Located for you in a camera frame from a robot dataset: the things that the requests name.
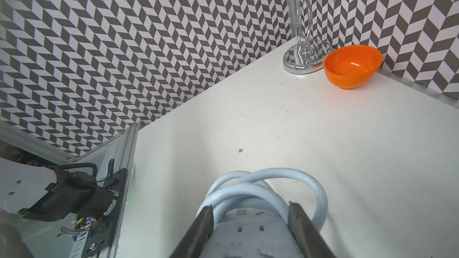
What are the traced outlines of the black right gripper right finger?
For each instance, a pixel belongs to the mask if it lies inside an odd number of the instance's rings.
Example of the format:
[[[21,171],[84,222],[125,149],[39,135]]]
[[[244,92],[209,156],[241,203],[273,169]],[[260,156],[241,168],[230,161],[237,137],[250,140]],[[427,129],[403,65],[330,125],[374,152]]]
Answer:
[[[304,258],[336,258],[298,203],[289,203],[288,228]]]

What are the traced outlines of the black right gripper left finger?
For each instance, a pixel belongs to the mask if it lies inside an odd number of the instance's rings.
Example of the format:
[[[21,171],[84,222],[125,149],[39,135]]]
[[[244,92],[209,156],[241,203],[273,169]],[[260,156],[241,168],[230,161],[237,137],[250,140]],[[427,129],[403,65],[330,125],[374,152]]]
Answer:
[[[212,236],[213,230],[213,207],[208,205],[199,212],[170,258],[199,258]]]

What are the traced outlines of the pale blue power strip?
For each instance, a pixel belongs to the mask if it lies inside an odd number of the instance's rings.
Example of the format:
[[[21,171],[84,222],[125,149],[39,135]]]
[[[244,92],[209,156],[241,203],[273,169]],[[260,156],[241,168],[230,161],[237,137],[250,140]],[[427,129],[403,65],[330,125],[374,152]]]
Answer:
[[[284,220],[263,209],[226,213],[209,238],[202,258],[301,258]]]

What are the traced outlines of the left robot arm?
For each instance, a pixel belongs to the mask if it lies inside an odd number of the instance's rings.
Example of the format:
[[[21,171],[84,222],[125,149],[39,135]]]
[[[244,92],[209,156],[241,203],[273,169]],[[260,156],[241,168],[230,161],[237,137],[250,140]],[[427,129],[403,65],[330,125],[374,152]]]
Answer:
[[[58,234],[86,236],[81,258],[99,254],[113,246],[124,204],[127,169],[115,172],[114,162],[97,180],[98,167],[89,162],[36,167],[1,159],[1,210],[41,222],[73,213],[83,222]]]

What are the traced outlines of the orange plastic bowl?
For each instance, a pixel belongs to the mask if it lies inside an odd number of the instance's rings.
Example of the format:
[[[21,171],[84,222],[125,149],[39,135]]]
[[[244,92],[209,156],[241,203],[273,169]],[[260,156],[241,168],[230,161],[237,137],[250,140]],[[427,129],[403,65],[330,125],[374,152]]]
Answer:
[[[323,68],[327,79],[338,88],[352,90],[369,82],[383,64],[381,51],[367,45],[338,48],[327,55]]]

